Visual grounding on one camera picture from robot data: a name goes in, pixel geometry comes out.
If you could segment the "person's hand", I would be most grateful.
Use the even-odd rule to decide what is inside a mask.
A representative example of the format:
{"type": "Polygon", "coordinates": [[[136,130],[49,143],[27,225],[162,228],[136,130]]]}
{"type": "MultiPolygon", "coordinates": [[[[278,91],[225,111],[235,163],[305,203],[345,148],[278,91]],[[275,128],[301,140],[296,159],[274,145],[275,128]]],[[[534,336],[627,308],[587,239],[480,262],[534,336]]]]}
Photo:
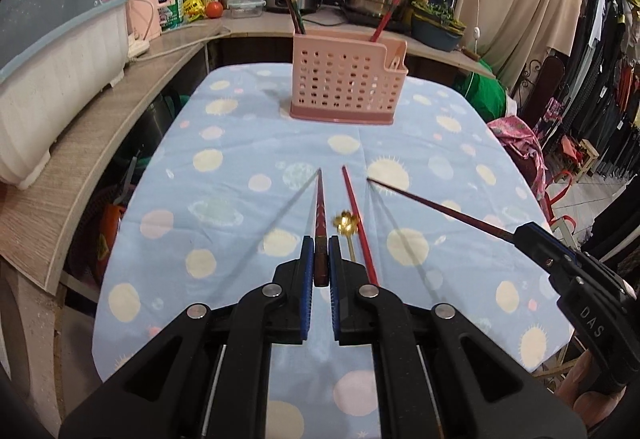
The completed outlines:
{"type": "Polygon", "coordinates": [[[561,401],[577,413],[586,426],[591,427],[603,421],[615,409],[618,399],[602,393],[580,389],[591,373],[592,354],[585,351],[568,372],[560,387],[554,393],[561,401]]]}

